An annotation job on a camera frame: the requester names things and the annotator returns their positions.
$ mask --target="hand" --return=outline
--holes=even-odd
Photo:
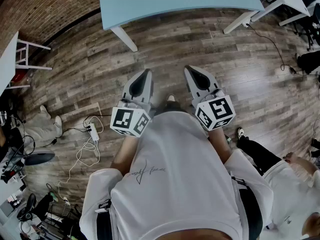
[[[293,152],[290,152],[288,153],[284,158],[284,161],[286,161],[288,164],[294,164],[297,162],[298,160],[298,156],[293,153]]]

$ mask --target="laminate flooring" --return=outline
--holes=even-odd
[[[157,96],[176,95],[183,107],[191,104],[184,80],[185,65],[194,65],[212,73],[235,108],[235,119],[224,128],[235,141],[235,130],[242,126],[250,139],[284,156],[296,152],[306,156],[314,135],[320,101],[317,78],[290,74],[275,46],[250,28],[238,27],[230,34],[223,29],[237,18],[240,9],[196,9],[165,13],[123,26],[138,47],[132,52],[111,31],[104,31],[97,14],[70,29],[50,46],[52,50],[36,59],[37,65],[53,70],[37,70],[29,78],[31,88],[19,95],[23,113],[32,118],[45,105],[48,112],[62,118],[63,128],[83,128],[89,115],[110,115],[121,97],[125,83],[135,73],[151,69]],[[268,14],[252,27],[271,38],[284,63],[298,70],[295,53],[307,52],[308,44],[295,35],[292,27],[280,27],[282,16]],[[109,128],[110,117],[99,117],[103,124],[98,149],[100,162],[92,167],[79,163],[71,171],[68,184],[60,194],[71,205],[83,205],[91,173],[108,168],[123,137]],[[102,130],[96,118],[98,131]],[[87,132],[70,130],[50,149],[55,158],[45,164],[25,168],[29,192],[40,200],[49,183],[57,192],[59,181],[69,178],[77,161],[76,153],[89,138]],[[37,143],[43,146],[52,140]],[[84,150],[81,160],[97,162],[97,152]],[[55,203],[53,212],[61,214],[64,202]]]

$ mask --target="brick wall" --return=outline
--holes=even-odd
[[[4,0],[0,5],[0,55],[17,31],[19,38],[42,44],[99,7],[99,0]]]

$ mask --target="light blue table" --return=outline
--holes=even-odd
[[[196,8],[241,8],[264,11],[260,0],[100,0],[103,29],[111,29],[128,47],[137,46],[121,25],[144,17]]]

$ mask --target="black strap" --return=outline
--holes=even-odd
[[[239,189],[249,227],[249,240],[256,240],[263,229],[263,219],[255,194],[249,186]]]
[[[96,218],[96,236],[98,240],[112,240],[109,211],[98,213],[98,217]]]

